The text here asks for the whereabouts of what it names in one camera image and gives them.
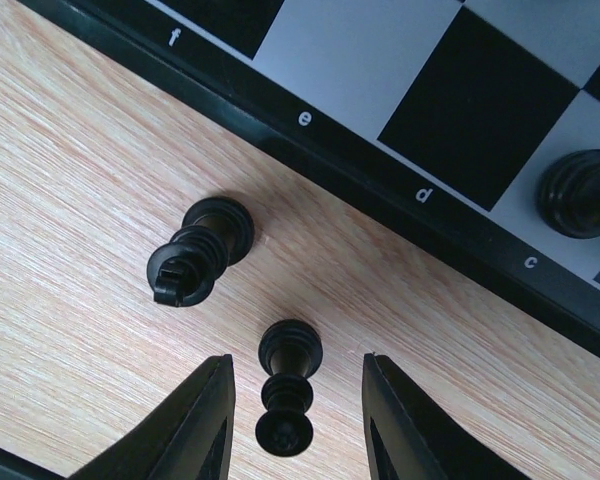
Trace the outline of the black chess king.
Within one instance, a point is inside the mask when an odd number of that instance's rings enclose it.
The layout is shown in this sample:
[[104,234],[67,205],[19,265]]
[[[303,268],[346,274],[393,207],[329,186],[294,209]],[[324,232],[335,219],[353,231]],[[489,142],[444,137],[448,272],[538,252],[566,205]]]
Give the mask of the black chess king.
[[212,196],[193,204],[181,228],[147,262],[156,303],[189,307],[203,302],[225,270],[251,250],[255,225],[240,202]]

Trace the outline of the black and grey chessboard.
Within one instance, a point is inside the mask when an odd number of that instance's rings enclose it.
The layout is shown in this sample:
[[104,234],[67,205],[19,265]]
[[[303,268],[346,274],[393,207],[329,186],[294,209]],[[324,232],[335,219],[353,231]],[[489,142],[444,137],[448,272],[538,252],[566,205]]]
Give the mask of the black and grey chessboard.
[[600,1],[31,8],[600,358],[600,237],[535,199],[600,149]]

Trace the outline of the black chess piece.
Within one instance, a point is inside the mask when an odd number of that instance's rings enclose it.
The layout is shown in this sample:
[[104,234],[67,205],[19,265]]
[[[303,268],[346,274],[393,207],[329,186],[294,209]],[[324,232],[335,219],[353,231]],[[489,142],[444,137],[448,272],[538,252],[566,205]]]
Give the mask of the black chess piece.
[[307,417],[313,402],[309,378],[322,362],[320,336],[304,321],[278,321],[262,335],[258,358],[269,378],[261,389],[265,413],[256,424],[256,440],[271,455],[296,456],[313,440]]
[[559,158],[540,177],[535,199],[554,231],[575,239],[600,237],[600,149]]

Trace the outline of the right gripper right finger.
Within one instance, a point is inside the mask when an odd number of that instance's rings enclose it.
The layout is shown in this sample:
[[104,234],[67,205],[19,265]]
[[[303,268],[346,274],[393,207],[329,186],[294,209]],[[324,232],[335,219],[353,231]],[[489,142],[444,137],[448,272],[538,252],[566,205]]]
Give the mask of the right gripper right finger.
[[394,361],[366,354],[362,407],[373,479],[518,479]]

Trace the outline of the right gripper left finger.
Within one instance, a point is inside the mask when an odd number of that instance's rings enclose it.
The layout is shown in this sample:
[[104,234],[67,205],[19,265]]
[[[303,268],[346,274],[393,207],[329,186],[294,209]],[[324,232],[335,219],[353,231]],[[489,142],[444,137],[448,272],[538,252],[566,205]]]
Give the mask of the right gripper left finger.
[[202,362],[134,429],[73,479],[226,479],[236,404],[233,358]]

